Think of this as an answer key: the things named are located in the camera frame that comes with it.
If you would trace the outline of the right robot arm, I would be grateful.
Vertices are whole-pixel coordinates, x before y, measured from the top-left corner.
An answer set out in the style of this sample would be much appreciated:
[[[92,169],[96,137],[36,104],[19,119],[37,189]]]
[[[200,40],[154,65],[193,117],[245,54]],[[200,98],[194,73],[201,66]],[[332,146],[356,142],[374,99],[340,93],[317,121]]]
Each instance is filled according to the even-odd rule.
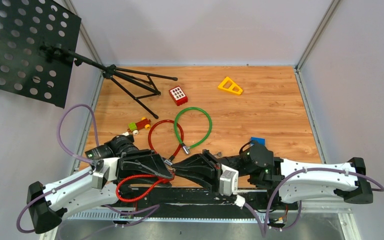
[[[234,156],[216,158],[208,150],[172,165],[176,176],[188,179],[221,196],[237,195],[239,178],[266,190],[266,204],[278,209],[302,200],[339,197],[348,204],[373,203],[373,190],[364,159],[345,163],[304,163],[276,157],[265,145],[252,140]]]

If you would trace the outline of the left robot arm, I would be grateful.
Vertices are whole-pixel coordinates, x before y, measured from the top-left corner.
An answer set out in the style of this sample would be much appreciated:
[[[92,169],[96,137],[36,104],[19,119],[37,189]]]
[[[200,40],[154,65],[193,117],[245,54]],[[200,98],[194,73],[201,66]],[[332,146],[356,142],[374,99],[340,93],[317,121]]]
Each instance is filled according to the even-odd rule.
[[[52,183],[29,185],[26,204],[33,233],[46,233],[68,217],[94,207],[129,206],[133,193],[119,188],[119,183],[169,188],[174,178],[164,158],[154,150],[138,149],[131,134],[117,135],[85,154],[91,161],[89,167]]]

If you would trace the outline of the red cable lock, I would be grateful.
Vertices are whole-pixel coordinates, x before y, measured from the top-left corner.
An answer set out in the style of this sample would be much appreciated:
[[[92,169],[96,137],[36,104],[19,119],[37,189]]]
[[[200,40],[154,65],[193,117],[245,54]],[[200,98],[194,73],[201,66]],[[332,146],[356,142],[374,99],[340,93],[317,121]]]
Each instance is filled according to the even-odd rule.
[[[149,130],[149,133],[148,133],[148,136],[147,136],[147,142],[148,142],[148,145],[149,145],[149,148],[151,150],[153,150],[154,152],[157,152],[152,144],[152,133],[154,132],[154,130],[159,126],[159,125],[162,125],[162,124],[165,124],[165,123],[171,123],[171,124],[175,124],[175,121],[174,120],[171,120],[171,119],[164,119],[164,120],[160,120],[158,122],[156,122]],[[183,128],[177,123],[176,124],[176,129],[179,130],[179,133],[180,133],[180,139],[183,141],[184,140],[184,131],[183,131]],[[164,163],[167,164],[169,167],[171,167],[173,165],[173,160],[175,159],[175,157],[177,156],[177,154],[180,152],[182,148],[182,145],[179,143],[176,150],[174,151],[174,153],[169,157],[169,158],[165,158],[164,159]]]

